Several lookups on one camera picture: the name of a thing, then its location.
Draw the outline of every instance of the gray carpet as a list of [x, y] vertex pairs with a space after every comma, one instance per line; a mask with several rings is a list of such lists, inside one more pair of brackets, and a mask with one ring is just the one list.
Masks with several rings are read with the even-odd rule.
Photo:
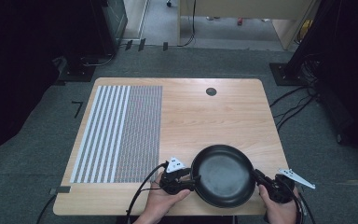
[[[50, 198], [50, 188], [60, 185], [93, 81], [98, 77], [221, 77], [259, 78], [268, 101], [294, 87], [275, 85], [269, 63], [286, 63], [292, 52], [246, 49], [179, 49], [136, 47], [109, 64], [98, 67], [91, 83], [52, 86], [27, 119], [21, 132], [0, 147], [0, 223], [35, 223]], [[299, 91], [272, 107], [280, 114], [306, 95]], [[280, 130], [289, 166], [316, 190], [304, 196], [317, 223], [358, 223], [358, 148], [341, 146], [323, 105], [317, 101], [286, 122]], [[115, 217], [59, 217], [48, 207], [42, 223], [115, 223]], [[264, 223], [261, 216], [240, 217], [240, 223]]]

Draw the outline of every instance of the frying pan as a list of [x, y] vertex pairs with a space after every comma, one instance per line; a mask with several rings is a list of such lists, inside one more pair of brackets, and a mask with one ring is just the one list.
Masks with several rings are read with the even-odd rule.
[[232, 208], [246, 203], [255, 191], [254, 169], [238, 149], [214, 145], [203, 149], [193, 160], [192, 176], [200, 175], [195, 191], [216, 207]]

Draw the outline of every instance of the black tape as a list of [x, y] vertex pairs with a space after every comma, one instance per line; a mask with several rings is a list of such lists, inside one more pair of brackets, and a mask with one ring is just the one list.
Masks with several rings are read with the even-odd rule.
[[164, 42], [164, 45], [162, 46], [162, 51], [165, 51], [168, 49], [168, 42]]
[[129, 50], [131, 48], [131, 46], [132, 46], [132, 40], [127, 42], [126, 50]]
[[141, 50], [144, 49], [144, 47], [145, 47], [145, 41], [146, 41], [146, 38], [141, 39], [141, 43], [139, 44], [138, 51], [141, 51]]
[[50, 189], [48, 194], [57, 195], [58, 193], [69, 193], [71, 192], [71, 186], [59, 186], [55, 189]]

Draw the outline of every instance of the striped pattern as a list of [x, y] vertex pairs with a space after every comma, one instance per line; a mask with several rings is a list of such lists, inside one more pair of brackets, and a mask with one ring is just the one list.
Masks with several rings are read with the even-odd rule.
[[161, 99], [161, 86], [99, 86], [70, 182], [142, 182], [158, 165]]

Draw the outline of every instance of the floor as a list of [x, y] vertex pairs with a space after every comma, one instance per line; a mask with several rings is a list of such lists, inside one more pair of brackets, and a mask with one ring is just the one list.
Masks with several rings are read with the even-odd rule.
[[[161, 0], [125, 0], [129, 23], [123, 42], [135, 43], [145, 38], [146, 45], [162, 46], [168, 42], [177, 47], [177, 0], [167, 7]], [[185, 44], [192, 34], [192, 18], [182, 17], [181, 44]], [[237, 18], [219, 18], [213, 21], [205, 17], [194, 20], [196, 35], [188, 45], [191, 48], [204, 49], [249, 49], [284, 51], [279, 38], [269, 20], [244, 19], [241, 26]], [[288, 51], [296, 51], [293, 43]]]

